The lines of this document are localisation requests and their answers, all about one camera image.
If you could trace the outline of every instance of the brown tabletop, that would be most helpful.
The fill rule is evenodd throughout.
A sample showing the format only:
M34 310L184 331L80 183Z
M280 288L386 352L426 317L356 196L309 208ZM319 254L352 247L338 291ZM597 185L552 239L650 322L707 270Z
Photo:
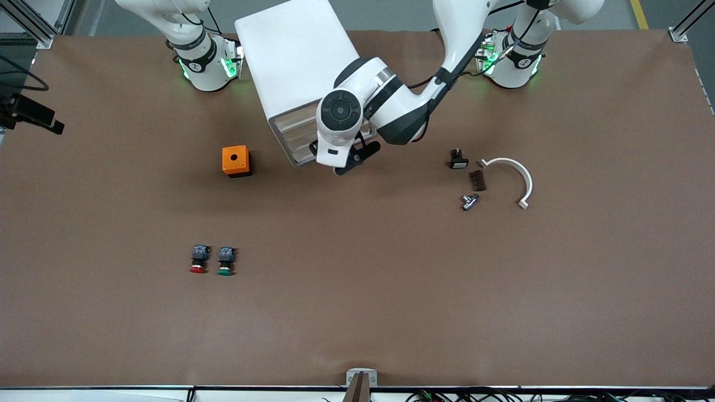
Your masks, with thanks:
M350 36L407 83L443 55L434 33ZM64 135L0 148L0 385L711 384L715 119L691 51L665 31L547 51L522 89L460 78L422 142L338 177L290 166L250 80L201 93L162 37L57 37L29 95ZM222 173L235 144L253 177ZM531 171L531 206L500 165L462 212L494 157Z

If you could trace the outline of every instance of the orange button housing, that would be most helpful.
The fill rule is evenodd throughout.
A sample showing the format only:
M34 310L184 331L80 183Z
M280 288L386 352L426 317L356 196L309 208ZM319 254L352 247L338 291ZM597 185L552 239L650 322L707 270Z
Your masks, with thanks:
M226 147L222 151L221 162L224 173L231 178L253 175L251 153L245 145Z

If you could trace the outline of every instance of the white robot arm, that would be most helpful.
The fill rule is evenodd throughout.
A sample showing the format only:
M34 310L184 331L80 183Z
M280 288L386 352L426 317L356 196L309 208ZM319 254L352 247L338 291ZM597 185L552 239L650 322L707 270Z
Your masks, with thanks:
M348 65L335 80L334 89L318 104L317 144L314 147L317 162L334 167L335 172L341 175L377 152L379 145L365 146L364 141L362 148L353 147L356 138L363 140L360 136L363 119L371 122L388 144L419 141L425 133L432 111L472 59L478 53L483 53L484 45L488 45L483 25L498 2L433 0L435 16L445 43L445 58L420 94L413 94L387 64L377 57L360 58ZM543 45L553 31L553 22L545 30L542 26L547 25L547 21L537 22L542 13L548 13L553 20L553 14L546 9L560 6L558 11L556 8L552 10L568 14L572 19L585 20L593 16L602 4L603 0L526 0L511 29L517 35L516 39L505 41L505 46L498 51L495 49L493 55L490 54L489 65L485 66L484 72L492 70L491 73L496 74L495 68L511 64L501 61L515 51L519 54L535 52L538 54L536 57L541 55ZM536 50L528 42L532 40L532 26L537 26L533 30L542 31L542 36L548 32L544 40L537 42L541 47ZM505 71L500 75L513 75L513 72ZM524 85L530 76L517 86Z
M197 89L217 91L236 78L242 48L235 41L208 34L196 13L209 0L116 0L117 4L154 25L179 55L184 75Z

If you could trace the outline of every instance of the metal frame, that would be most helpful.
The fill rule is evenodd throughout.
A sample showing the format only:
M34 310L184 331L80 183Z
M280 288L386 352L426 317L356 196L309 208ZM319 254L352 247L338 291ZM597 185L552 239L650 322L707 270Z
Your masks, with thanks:
M37 49L52 47L53 36L59 32L25 1L0 0L0 9L37 40Z
M670 26L668 32L670 33L671 39L677 43L686 43L688 41L687 35L685 33L693 26L706 12L715 6L715 0L701 0L698 5L690 11L688 15L683 18L682 21L674 28Z

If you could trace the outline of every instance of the silver metal fitting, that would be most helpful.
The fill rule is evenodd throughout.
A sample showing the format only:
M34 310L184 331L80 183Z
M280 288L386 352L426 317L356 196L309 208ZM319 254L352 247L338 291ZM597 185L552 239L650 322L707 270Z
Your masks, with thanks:
M464 205L462 205L462 210L463 211L471 210L472 207L474 206L474 204L476 204L478 200L479 200L479 196L477 194L463 195L462 202L464 202Z

